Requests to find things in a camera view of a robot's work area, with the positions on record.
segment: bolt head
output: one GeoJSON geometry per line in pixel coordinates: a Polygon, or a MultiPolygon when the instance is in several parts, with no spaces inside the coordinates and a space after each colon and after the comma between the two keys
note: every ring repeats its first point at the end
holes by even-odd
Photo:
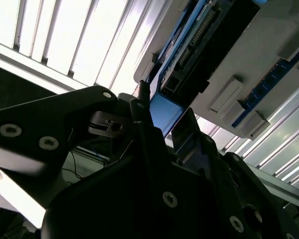
{"type": "Polygon", "coordinates": [[[106,98],[111,98],[112,97],[112,95],[110,94],[110,93],[108,93],[108,92],[103,92],[103,96],[105,96],[106,98]]]}
{"type": "Polygon", "coordinates": [[[4,136],[4,137],[17,137],[22,133],[22,129],[12,123],[7,123],[4,124],[0,127],[0,133],[4,136]]]}
{"type": "Polygon", "coordinates": [[[39,140],[39,147],[42,148],[43,150],[55,150],[59,146],[59,142],[56,138],[51,137],[51,136],[45,136],[42,137],[39,140]]]}
{"type": "Polygon", "coordinates": [[[168,205],[170,208],[177,207],[177,198],[174,194],[171,192],[164,192],[163,193],[163,201],[166,205],[168,205]]]}
{"type": "Polygon", "coordinates": [[[244,225],[236,216],[231,216],[229,218],[229,221],[236,231],[238,231],[239,233],[244,232],[244,225]]]}

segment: fluorescent light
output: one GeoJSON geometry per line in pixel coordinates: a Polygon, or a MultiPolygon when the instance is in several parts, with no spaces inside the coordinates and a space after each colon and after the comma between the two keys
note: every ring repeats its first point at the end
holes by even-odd
{"type": "Polygon", "coordinates": [[[184,2],[187,2],[187,1],[183,1],[183,3],[179,3],[177,1],[173,2],[171,0],[165,0],[165,1],[162,1],[162,3],[163,3],[162,6],[157,6],[157,7],[160,7],[160,12],[158,13],[158,16],[156,17],[156,21],[154,22],[152,29],[149,32],[147,39],[142,46],[140,54],[138,55],[138,59],[136,60],[136,63],[135,63],[135,71],[136,71],[137,67],[139,66],[140,62],[142,61],[148,47],[150,46],[154,36],[156,35],[156,32],[157,32],[158,28],[160,27],[163,19],[167,15],[167,12],[170,9],[171,5],[172,4],[178,5],[178,10],[182,11],[181,9],[182,9],[182,5],[184,5],[184,2]]]}
{"type": "Polygon", "coordinates": [[[299,129],[293,133],[288,139],[286,139],[278,148],[276,148],[271,154],[269,154],[262,162],[259,163],[260,169],[265,167],[267,163],[269,163],[273,158],[277,156],[277,154],[288,147],[295,139],[299,137],[299,129]]]}
{"type": "Polygon", "coordinates": [[[36,30],[32,59],[41,62],[56,0],[44,0],[36,30]]]}
{"type": "Polygon", "coordinates": [[[299,182],[299,175],[296,178],[294,178],[293,180],[291,180],[291,185],[293,186],[297,182],[299,182]]]}
{"type": "Polygon", "coordinates": [[[56,94],[63,94],[63,93],[67,92],[64,89],[62,89],[62,88],[60,88],[60,87],[58,87],[58,86],[56,86],[56,85],[54,85],[54,84],[52,84],[48,81],[45,81],[45,80],[43,80],[43,79],[41,79],[41,78],[39,78],[39,77],[37,77],[33,74],[30,74],[30,73],[28,73],[28,72],[26,72],[26,71],[24,71],[20,68],[17,68],[17,67],[15,67],[15,66],[13,66],[13,65],[5,62],[5,61],[0,60],[0,68],[4,69],[6,71],[9,71],[9,72],[21,77],[21,78],[24,78],[24,79],[26,79],[26,80],[28,80],[28,81],[30,81],[30,82],[38,85],[38,86],[41,86],[41,87],[43,87],[43,88],[45,88],[49,91],[52,91],[56,94]]]}
{"type": "Polygon", "coordinates": [[[90,4],[91,0],[61,1],[47,54],[47,66],[68,74],[90,4]]]}
{"type": "Polygon", "coordinates": [[[147,14],[139,27],[133,43],[126,54],[111,87],[111,91],[114,94],[132,94],[134,92],[137,86],[137,83],[134,81],[134,72],[137,67],[137,60],[164,4],[165,1],[163,0],[152,1],[150,3],[147,14]]]}
{"type": "Polygon", "coordinates": [[[208,134],[208,135],[216,128],[215,124],[213,124],[212,122],[209,122],[208,120],[206,120],[202,117],[198,118],[197,123],[198,123],[200,131],[202,131],[203,133],[208,134]]]}
{"type": "Polygon", "coordinates": [[[295,157],[293,157],[291,160],[289,160],[288,163],[283,165],[280,169],[278,169],[275,172],[276,177],[279,177],[281,174],[283,174],[286,170],[288,170],[290,167],[292,167],[298,161],[299,161],[299,153],[295,157]]]}
{"type": "Polygon", "coordinates": [[[250,139],[247,139],[242,145],[239,146],[239,148],[234,152],[235,154],[239,154],[239,152],[246,147],[246,145],[250,142],[250,139]]]}
{"type": "Polygon", "coordinates": [[[174,148],[174,144],[173,144],[173,141],[169,138],[165,138],[165,143],[167,146],[171,147],[171,148],[174,148]]]}
{"type": "Polygon", "coordinates": [[[87,24],[74,61],[73,78],[93,85],[119,25],[127,0],[99,0],[87,24]]]}
{"type": "Polygon", "coordinates": [[[0,43],[13,48],[19,0],[0,0],[0,43]]]}
{"type": "Polygon", "coordinates": [[[39,21],[40,7],[43,0],[26,1],[20,35],[19,52],[30,56],[32,52],[35,30],[39,21]]]}
{"type": "MultiPolygon", "coordinates": [[[[16,62],[19,62],[19,63],[21,63],[21,64],[23,64],[23,65],[25,65],[25,66],[27,66],[31,69],[34,69],[35,71],[38,71],[38,72],[40,72],[40,73],[42,73],[42,74],[44,74],[44,75],[46,75],[46,76],[48,76],[52,79],[64,84],[64,85],[67,85],[67,86],[69,86],[69,87],[71,87],[75,90],[82,89],[82,88],[86,87],[85,85],[83,85],[83,84],[81,84],[81,83],[79,83],[79,82],[77,82],[77,81],[75,81],[75,80],[73,80],[73,79],[71,79],[71,78],[69,78],[65,75],[62,75],[61,73],[58,73],[55,70],[50,69],[50,68],[42,65],[41,63],[33,61],[30,58],[28,58],[24,55],[21,55],[18,52],[15,52],[15,51],[13,51],[13,50],[11,50],[11,49],[9,49],[9,48],[1,45],[1,44],[0,44],[0,54],[6,56],[6,57],[8,57],[8,58],[10,58],[10,59],[12,59],[16,62]]],[[[19,75],[19,76],[21,76],[21,77],[23,77],[27,80],[30,80],[33,83],[37,84],[37,85],[40,85],[40,86],[42,86],[42,85],[47,86],[48,84],[51,85],[51,83],[43,82],[41,78],[36,77],[36,76],[34,76],[30,73],[27,73],[27,77],[24,77],[24,76],[20,75],[21,71],[20,71],[19,68],[16,68],[14,66],[11,67],[11,66],[8,66],[7,64],[4,64],[4,63],[6,63],[6,62],[2,61],[2,63],[0,63],[0,65],[4,65],[4,67],[8,67],[9,68],[8,71],[10,71],[10,72],[12,72],[12,71],[18,72],[17,75],[19,75]]]]}
{"type": "Polygon", "coordinates": [[[275,130],[274,127],[272,127],[270,130],[268,130],[263,136],[261,136],[259,139],[257,139],[257,141],[250,146],[250,148],[243,154],[243,158],[247,158],[249,156],[249,154],[251,154],[254,150],[256,150],[260,145],[262,145],[262,143],[264,142],[264,140],[275,130]]]}
{"type": "Polygon", "coordinates": [[[285,177],[282,178],[283,181],[288,179],[290,176],[292,176],[294,173],[296,173],[299,170],[299,166],[295,168],[293,171],[291,171],[289,174],[287,174],[285,177]]]}
{"type": "Polygon", "coordinates": [[[35,227],[41,228],[45,209],[1,170],[0,195],[35,227]]]}
{"type": "Polygon", "coordinates": [[[240,137],[235,136],[231,139],[231,141],[228,142],[228,144],[226,144],[226,146],[224,147],[225,152],[228,151],[228,149],[234,144],[236,143],[238,140],[240,139],[240,137]]]}
{"type": "Polygon", "coordinates": [[[110,50],[97,77],[96,82],[99,85],[106,88],[111,86],[146,5],[147,1],[145,0],[136,0],[133,2],[123,22],[124,24],[118,29],[118,33],[113,39],[110,50]]]}

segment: cable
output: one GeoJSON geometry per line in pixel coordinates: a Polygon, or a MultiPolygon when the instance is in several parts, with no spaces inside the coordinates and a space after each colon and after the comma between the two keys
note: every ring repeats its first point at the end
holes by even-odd
{"type": "Polygon", "coordinates": [[[105,162],[105,159],[102,158],[95,150],[94,148],[90,147],[90,149],[96,154],[96,156],[99,158],[99,160],[101,160],[103,163],[105,162]]]}
{"type": "Polygon", "coordinates": [[[72,152],[72,151],[70,151],[70,153],[72,154],[73,161],[74,161],[74,173],[75,173],[75,175],[77,175],[77,173],[76,173],[76,160],[75,160],[75,157],[74,157],[74,154],[73,154],[73,152],[72,152]]]}
{"type": "Polygon", "coordinates": [[[69,171],[71,173],[74,173],[74,175],[78,178],[78,179],[82,179],[83,177],[80,176],[79,174],[75,173],[74,171],[70,170],[70,169],[67,169],[67,168],[62,168],[62,170],[64,171],[69,171]]]}

